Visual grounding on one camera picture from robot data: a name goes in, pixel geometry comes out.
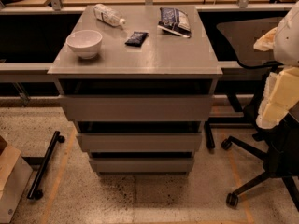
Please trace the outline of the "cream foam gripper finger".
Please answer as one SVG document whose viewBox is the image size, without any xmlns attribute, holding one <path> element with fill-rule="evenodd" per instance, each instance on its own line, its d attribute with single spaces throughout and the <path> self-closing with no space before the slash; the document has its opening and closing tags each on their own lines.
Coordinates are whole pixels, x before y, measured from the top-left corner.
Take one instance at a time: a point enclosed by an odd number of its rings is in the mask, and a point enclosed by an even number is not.
<svg viewBox="0 0 299 224">
<path fill-rule="evenodd" d="M 256 124 L 272 129 L 299 102 L 299 68 L 286 67 L 278 74 L 271 72 L 266 79 Z"/>
</svg>

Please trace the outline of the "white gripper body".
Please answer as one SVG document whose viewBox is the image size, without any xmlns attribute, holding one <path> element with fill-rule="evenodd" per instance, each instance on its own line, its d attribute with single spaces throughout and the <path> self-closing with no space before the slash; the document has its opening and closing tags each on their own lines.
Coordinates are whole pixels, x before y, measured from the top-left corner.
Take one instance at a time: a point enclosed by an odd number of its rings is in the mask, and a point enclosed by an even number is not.
<svg viewBox="0 0 299 224">
<path fill-rule="evenodd" d="M 273 28 L 268 31 L 265 35 L 256 40 L 253 47 L 259 51 L 268 51 L 274 48 L 275 35 L 277 28 Z"/>
</svg>

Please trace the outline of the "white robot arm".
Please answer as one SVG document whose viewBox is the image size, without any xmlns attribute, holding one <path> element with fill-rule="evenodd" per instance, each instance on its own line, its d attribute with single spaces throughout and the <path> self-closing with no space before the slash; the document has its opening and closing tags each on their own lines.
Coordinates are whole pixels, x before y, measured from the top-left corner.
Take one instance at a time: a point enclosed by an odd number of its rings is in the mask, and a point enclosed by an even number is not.
<svg viewBox="0 0 299 224">
<path fill-rule="evenodd" d="M 253 47 L 273 50 L 275 60 L 284 66 L 278 74 L 271 72 L 267 78 L 256 118 L 260 128 L 272 129 L 299 102 L 299 2 Z"/>
</svg>

